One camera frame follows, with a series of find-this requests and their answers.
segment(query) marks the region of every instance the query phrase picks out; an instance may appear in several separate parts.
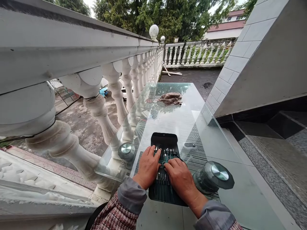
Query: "tree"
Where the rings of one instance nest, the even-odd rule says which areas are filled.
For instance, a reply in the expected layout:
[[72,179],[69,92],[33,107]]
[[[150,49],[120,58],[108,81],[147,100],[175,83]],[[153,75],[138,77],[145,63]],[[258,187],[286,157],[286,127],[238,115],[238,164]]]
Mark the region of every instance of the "tree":
[[235,7],[236,10],[245,9],[243,15],[241,18],[245,18],[246,20],[250,16],[250,13],[252,12],[257,0],[247,0],[242,5],[238,5]]
[[[98,20],[139,35],[159,26],[166,42],[199,40],[211,25],[223,22],[236,0],[96,0],[93,10]],[[220,4],[210,15],[208,10]]]
[[55,3],[56,5],[62,6],[77,13],[84,14],[86,16],[91,15],[90,8],[83,2],[83,0],[56,0]]

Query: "sleeve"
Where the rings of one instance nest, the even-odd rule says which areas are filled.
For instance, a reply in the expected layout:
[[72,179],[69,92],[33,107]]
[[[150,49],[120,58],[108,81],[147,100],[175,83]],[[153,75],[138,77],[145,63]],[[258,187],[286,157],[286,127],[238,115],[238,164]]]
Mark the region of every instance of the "sleeve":
[[208,201],[202,216],[194,225],[196,230],[243,230],[230,210],[218,201]]
[[134,230],[146,198],[146,191],[126,176],[91,230]]

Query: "tiled wall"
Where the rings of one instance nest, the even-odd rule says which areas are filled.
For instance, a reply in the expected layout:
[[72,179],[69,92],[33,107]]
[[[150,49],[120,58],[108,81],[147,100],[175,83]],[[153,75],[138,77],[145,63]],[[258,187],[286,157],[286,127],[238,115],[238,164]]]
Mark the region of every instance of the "tiled wall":
[[257,1],[206,101],[212,114],[220,106],[288,1]]

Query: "concrete floor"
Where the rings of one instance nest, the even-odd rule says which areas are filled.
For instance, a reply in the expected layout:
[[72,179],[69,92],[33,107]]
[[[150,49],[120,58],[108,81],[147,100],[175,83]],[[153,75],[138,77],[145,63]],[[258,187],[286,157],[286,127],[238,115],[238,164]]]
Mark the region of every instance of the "concrete floor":
[[[167,74],[164,74],[161,76],[160,82],[192,82],[195,84],[203,99],[206,100],[221,71],[221,68],[168,70],[181,72],[182,76],[171,75],[169,77]],[[108,115],[111,122],[117,129],[119,129],[120,125],[117,122],[116,104],[111,95],[107,95],[105,106],[108,108]],[[66,107],[66,104],[60,97],[56,97],[55,107],[56,112],[59,112]],[[63,111],[56,117],[56,119],[70,125],[71,134],[79,137],[79,144],[83,148],[98,156],[103,155],[108,146],[104,142],[101,127],[98,121],[91,115],[90,111],[84,107],[83,99],[77,101],[67,110]],[[76,168],[69,161],[63,158],[52,158],[47,151],[36,152],[30,150],[27,147],[25,140],[15,141],[11,144],[37,156],[56,162],[62,166],[76,170]]]
[[210,69],[172,69],[167,68],[171,72],[180,72],[182,75],[168,76],[166,73],[161,76],[160,82],[191,82],[194,83],[202,98],[206,100],[211,92],[214,83],[220,74],[222,68]]

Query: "plaid shirt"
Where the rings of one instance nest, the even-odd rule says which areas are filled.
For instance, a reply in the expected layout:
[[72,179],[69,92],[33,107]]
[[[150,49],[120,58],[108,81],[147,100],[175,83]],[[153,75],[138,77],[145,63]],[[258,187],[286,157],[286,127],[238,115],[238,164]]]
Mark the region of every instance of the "plaid shirt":
[[[135,230],[138,215],[128,211],[118,200],[117,192],[96,218],[91,230]],[[243,230],[235,222],[229,230]]]

